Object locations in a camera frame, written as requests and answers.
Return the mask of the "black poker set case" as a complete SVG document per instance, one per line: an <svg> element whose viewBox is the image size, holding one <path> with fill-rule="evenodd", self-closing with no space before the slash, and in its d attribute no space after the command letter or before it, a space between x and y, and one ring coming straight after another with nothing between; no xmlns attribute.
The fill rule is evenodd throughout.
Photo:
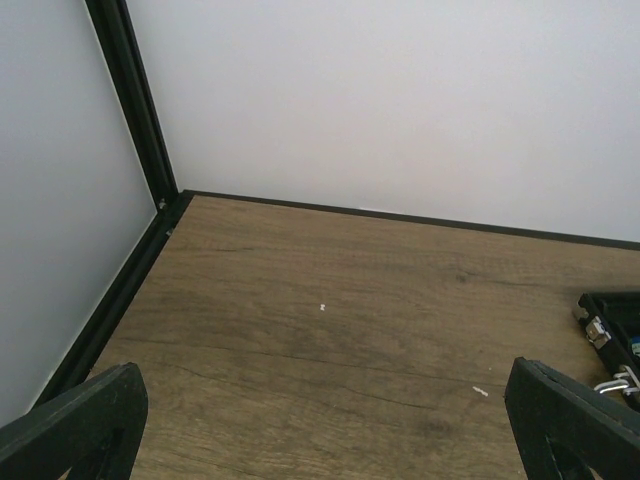
<svg viewBox="0 0 640 480"><path fill-rule="evenodd" d="M610 375L594 390L639 411L639 292L583 293L573 315Z"/></svg>

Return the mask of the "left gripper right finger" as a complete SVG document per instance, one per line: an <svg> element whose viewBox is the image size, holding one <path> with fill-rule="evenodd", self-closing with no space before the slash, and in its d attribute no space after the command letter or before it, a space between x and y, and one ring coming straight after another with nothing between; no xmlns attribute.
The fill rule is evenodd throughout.
<svg viewBox="0 0 640 480"><path fill-rule="evenodd" d="M633 370L589 388L534 360L514 360L505 407L529 479L637 479L639 413L607 396L639 392Z"/></svg>

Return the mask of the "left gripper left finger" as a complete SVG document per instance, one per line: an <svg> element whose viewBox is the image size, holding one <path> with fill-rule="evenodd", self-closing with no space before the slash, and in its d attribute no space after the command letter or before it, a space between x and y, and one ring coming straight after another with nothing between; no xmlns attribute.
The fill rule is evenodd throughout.
<svg viewBox="0 0 640 480"><path fill-rule="evenodd" d="M3 479L128 479L148 415L134 363L113 366L1 428Z"/></svg>

